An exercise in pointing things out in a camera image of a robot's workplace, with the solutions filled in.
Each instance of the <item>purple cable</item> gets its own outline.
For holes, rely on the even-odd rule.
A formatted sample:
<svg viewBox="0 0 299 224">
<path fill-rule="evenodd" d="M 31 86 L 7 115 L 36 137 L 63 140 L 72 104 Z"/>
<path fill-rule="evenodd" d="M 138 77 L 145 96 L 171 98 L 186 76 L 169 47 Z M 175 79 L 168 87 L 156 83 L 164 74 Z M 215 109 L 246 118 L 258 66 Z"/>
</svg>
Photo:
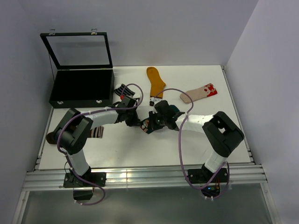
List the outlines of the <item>purple cable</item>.
<svg viewBox="0 0 299 224">
<path fill-rule="evenodd" d="M 198 188 L 198 187 L 195 187 L 195 186 L 190 182 L 190 180 L 189 180 L 189 178 L 188 178 L 188 176 L 187 176 L 187 174 L 186 174 L 186 172 L 185 172 L 185 169 L 184 169 L 183 157 L 182 157 L 182 142 L 181 142 L 181 141 L 182 141 L 182 129 L 183 129 L 183 125 L 184 125 L 184 123 L 186 122 L 186 120 L 188 119 L 188 114 L 189 114 L 189 112 L 193 109 L 194 103 L 193 103 L 193 100 L 191 99 L 191 97 L 190 97 L 187 93 L 185 93 L 185 92 L 183 92 L 183 91 L 181 91 L 181 90 L 175 89 L 175 88 L 169 88 L 169 89 L 162 90 L 162 91 L 159 92 L 156 96 L 158 96 L 160 93 L 162 93 L 162 92 L 164 92 L 164 91 L 167 91 L 167 90 L 175 90 L 175 91 L 179 91 L 179 92 L 185 94 L 185 95 L 191 100 L 191 103 L 192 103 L 192 105 L 191 105 L 190 109 L 187 111 L 186 117 L 184 118 L 184 120 L 183 120 L 181 126 L 179 127 L 179 131 L 178 131 L 178 154 L 179 154 L 179 162 L 180 162 L 181 169 L 182 169 L 183 175 L 184 175 L 184 177 L 185 177 L 185 180 L 186 180 L 187 183 L 190 185 L 190 187 L 192 187 L 193 189 L 196 189 L 196 190 L 202 190 L 202 189 L 206 188 L 206 187 L 212 182 L 212 180 L 217 176 L 217 174 L 218 174 L 218 172 L 221 170 L 221 168 L 222 168 L 225 164 L 227 164 L 227 166 L 228 166 L 228 181 L 227 181 L 227 183 L 226 183 L 226 186 L 225 186 L 224 190 L 223 190 L 218 196 L 213 197 L 213 198 L 218 198 L 218 197 L 220 197 L 220 196 L 227 190 L 227 188 L 228 188 L 229 175 L 230 175 L 230 173 L 229 173 L 229 164 L 228 164 L 228 162 L 223 162 L 222 165 L 216 170 L 216 172 L 215 172 L 215 173 L 213 174 L 213 176 L 210 178 L 210 180 L 209 180 L 205 185 L 203 185 L 202 187 L 199 187 L 199 188 Z"/>
<path fill-rule="evenodd" d="M 122 91 L 124 91 L 129 85 L 137 86 L 137 87 L 140 89 L 140 92 L 141 92 L 141 98 L 140 98 L 140 100 L 138 101 L 138 103 L 137 103 L 136 106 L 129 107 L 129 108 L 108 108 L 107 110 L 106 110 L 106 109 L 101 109 L 101 110 L 93 111 L 93 112 L 91 112 L 90 114 L 95 114 L 95 113 L 100 113 L 100 112 L 105 112 L 105 111 L 131 110 L 131 109 L 135 109 L 135 108 L 137 108 L 137 107 L 142 103 L 142 101 L 143 101 L 143 91 L 142 91 L 142 89 L 141 89 L 138 85 L 136 85 L 136 84 L 134 84 L 134 83 L 131 83 L 131 84 L 126 85 L 125 88 L 123 88 Z M 70 158 L 68 157 L 68 154 L 67 154 L 65 151 L 61 150 L 61 148 L 60 148 L 60 140 L 61 140 L 61 137 L 62 137 L 62 133 L 66 130 L 66 128 L 68 127 L 68 125 L 69 125 L 73 120 L 77 119 L 78 117 L 85 116 L 85 115 L 89 115 L 89 113 L 86 112 L 86 113 L 78 114 L 78 115 L 72 117 L 72 118 L 65 124 L 65 126 L 62 128 L 61 133 L 59 134 L 58 139 L 57 139 L 57 149 L 58 149 L 59 152 L 61 152 L 61 153 L 63 153 L 63 154 L 65 155 L 66 160 L 67 160 L 67 162 L 69 163 L 70 168 L 71 168 L 73 174 L 74 174 L 79 180 L 81 180 L 81 181 L 83 181 L 83 182 L 85 182 L 85 183 L 88 183 L 88 184 L 90 184 L 90 185 L 92 185 L 92 186 L 95 186 L 95 187 L 97 187 L 97 188 L 99 188 L 99 189 L 101 189 L 101 190 L 103 191 L 103 197 L 102 197 L 100 200 L 96 201 L 96 202 L 93 202 L 93 203 L 79 203 L 79 202 L 77 202 L 77 203 L 79 203 L 79 204 L 81 204 L 81 205 L 94 205 L 94 204 L 98 204 L 98 203 L 100 203 L 101 201 L 103 201 L 103 199 L 105 198 L 105 195 L 106 195 L 105 190 L 104 190 L 102 187 L 100 187 L 99 185 L 97 185 L 97 184 L 95 184 L 95 183 L 92 183 L 92 182 L 89 182 L 89 181 L 87 181 L 87 180 L 84 180 L 82 177 L 80 177 L 80 176 L 76 173 L 76 171 L 73 169 L 73 166 L 72 166 L 72 164 L 71 164 Z"/>
</svg>

